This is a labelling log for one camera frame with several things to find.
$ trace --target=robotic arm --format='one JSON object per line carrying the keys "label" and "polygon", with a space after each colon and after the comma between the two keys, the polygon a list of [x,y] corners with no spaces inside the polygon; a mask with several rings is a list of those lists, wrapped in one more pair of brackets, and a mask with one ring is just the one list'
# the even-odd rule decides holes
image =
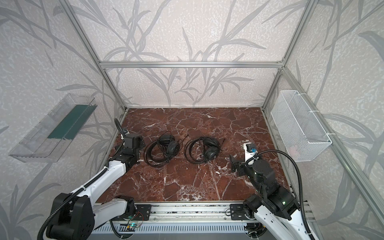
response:
{"label": "robotic arm", "polygon": [[122,214],[134,215],[133,198],[119,196],[105,204],[94,205],[113,182],[138,163],[139,151],[145,147],[142,136],[123,132],[121,127],[119,131],[124,134],[123,143],[108,161],[108,166],[71,193],[61,193],[54,199],[51,215],[41,227],[38,240],[43,239],[45,228],[48,238],[85,240],[110,219]]}
{"label": "robotic arm", "polygon": [[[86,240],[91,232],[116,216],[133,216],[136,211],[133,198],[118,196],[95,205],[101,194],[133,165],[137,164],[139,151],[145,146],[143,137],[131,134],[116,124],[123,143],[109,160],[108,166],[84,185],[69,194],[61,193],[53,201],[51,215],[42,225],[37,239],[43,240],[45,229],[48,238],[59,240]],[[319,240],[308,226],[302,200],[300,171],[293,159],[279,150],[258,153],[253,143],[244,143],[245,161],[230,156],[232,172],[247,175],[258,194],[243,202],[245,215],[258,220],[277,240]],[[265,152],[279,152],[289,158],[298,173],[300,204],[296,198],[276,181],[269,163],[259,156]]]}
{"label": "robotic arm", "polygon": [[[289,155],[279,150],[258,153],[255,144],[250,142],[244,143],[243,148],[245,161],[238,161],[230,156],[232,172],[237,171],[239,176],[247,175],[259,193],[251,195],[243,202],[246,216],[261,222],[277,240],[318,240],[306,222],[302,199],[299,205],[296,198],[277,183],[275,172],[269,163],[259,157],[265,152],[279,152],[287,157]],[[291,161],[301,185],[300,171],[295,162]]]}

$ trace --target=clear plastic bin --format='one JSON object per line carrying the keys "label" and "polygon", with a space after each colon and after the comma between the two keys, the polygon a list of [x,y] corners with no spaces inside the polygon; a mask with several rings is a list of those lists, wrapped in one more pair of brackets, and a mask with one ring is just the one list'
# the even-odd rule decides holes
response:
{"label": "clear plastic bin", "polygon": [[9,155],[22,162],[57,162],[96,108],[93,100],[67,94]]}

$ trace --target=black headphones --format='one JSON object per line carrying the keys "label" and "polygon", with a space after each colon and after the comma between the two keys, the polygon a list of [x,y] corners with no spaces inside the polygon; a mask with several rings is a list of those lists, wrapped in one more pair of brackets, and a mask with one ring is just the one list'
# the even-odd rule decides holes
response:
{"label": "black headphones", "polygon": [[[180,152],[183,141],[184,140],[181,141],[181,139],[176,141],[172,133],[170,131],[166,131],[158,139],[151,142],[144,150],[145,162],[151,167],[162,167],[166,165],[173,157],[175,157]],[[159,147],[163,154],[163,158],[153,158],[152,150],[155,146]]]}
{"label": "black headphones", "polygon": [[[201,163],[207,163],[213,159],[215,159],[218,154],[221,152],[221,146],[223,145],[225,139],[223,139],[223,142],[220,143],[216,138],[213,137],[196,137],[187,142],[184,148],[184,156],[185,158],[193,164],[201,164]],[[193,146],[196,143],[199,143],[200,147],[200,157],[202,158],[201,160],[196,159],[192,156],[192,149]]]}

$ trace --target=red wire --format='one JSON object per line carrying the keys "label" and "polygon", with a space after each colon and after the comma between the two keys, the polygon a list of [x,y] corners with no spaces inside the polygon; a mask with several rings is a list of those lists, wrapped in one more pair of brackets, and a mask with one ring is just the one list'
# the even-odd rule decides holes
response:
{"label": "red wire", "polygon": [[139,226],[141,226],[143,224],[143,222],[144,222],[144,216],[143,216],[143,214],[141,212],[139,212],[139,214],[141,214],[141,217],[142,217],[141,224],[139,225]]}

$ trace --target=red marble surface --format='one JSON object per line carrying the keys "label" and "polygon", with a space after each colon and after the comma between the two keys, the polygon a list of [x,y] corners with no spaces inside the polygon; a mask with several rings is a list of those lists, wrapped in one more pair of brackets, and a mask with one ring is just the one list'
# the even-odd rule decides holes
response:
{"label": "red marble surface", "polygon": [[[131,109],[122,127],[139,133],[146,144],[170,130],[185,143],[198,136],[213,136],[223,152],[207,164],[195,165],[184,157],[184,149],[162,168],[153,168],[143,160],[120,177],[99,198],[107,202],[118,195],[134,197],[136,202],[245,200],[255,193],[251,183],[231,173],[229,155],[244,159],[244,142],[254,142],[258,151],[273,149],[271,136],[260,108],[165,108]],[[115,145],[121,143],[117,138]],[[278,182],[288,187],[277,155],[264,154],[276,172]]]}

